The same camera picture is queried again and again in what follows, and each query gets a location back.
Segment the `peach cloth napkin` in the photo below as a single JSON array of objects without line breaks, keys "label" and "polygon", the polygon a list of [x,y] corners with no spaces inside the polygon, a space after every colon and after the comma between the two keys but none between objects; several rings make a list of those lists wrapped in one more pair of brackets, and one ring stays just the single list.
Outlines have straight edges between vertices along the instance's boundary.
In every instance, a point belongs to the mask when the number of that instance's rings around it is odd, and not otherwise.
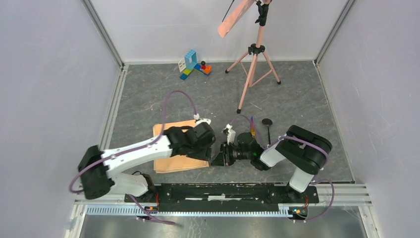
[{"label": "peach cloth napkin", "polygon": [[[166,123],[164,129],[168,129],[172,126],[195,126],[195,120],[185,120],[178,122]],[[157,136],[162,129],[162,124],[155,124],[153,126],[153,136]],[[157,174],[174,173],[181,171],[188,171],[193,169],[200,169],[209,167],[207,161],[197,160],[189,158],[184,155],[177,155],[174,157],[168,157],[158,159],[154,161],[154,171]]]}]

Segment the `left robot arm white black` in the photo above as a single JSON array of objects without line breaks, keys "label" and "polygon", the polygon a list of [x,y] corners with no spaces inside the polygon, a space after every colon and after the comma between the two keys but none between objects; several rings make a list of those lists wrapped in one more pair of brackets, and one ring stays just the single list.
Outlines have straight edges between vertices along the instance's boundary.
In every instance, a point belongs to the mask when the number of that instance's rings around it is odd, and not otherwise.
[{"label": "left robot arm white black", "polygon": [[85,198],[93,200],[108,193],[118,193],[131,194],[144,202],[152,201],[156,189],[151,179],[147,175],[125,174],[125,171],[174,156],[208,161],[215,142],[210,124],[210,119],[200,119],[194,127],[172,126],[161,135],[116,149],[89,147],[77,167]]}]

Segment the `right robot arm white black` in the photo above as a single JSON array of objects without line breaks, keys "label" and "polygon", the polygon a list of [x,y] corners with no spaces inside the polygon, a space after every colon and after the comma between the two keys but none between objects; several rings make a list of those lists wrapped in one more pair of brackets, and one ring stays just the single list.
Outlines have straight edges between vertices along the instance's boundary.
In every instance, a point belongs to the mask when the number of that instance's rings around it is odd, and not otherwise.
[{"label": "right robot arm white black", "polygon": [[225,132],[227,141],[211,161],[212,166],[231,166],[238,160],[248,160],[260,171],[267,171],[283,160],[295,165],[288,182],[286,196],[292,202],[299,202],[306,196],[306,189],[314,181],[329,159],[332,144],[326,138],[297,125],[292,125],[274,143],[262,148],[253,131],[235,135],[231,125]]}]

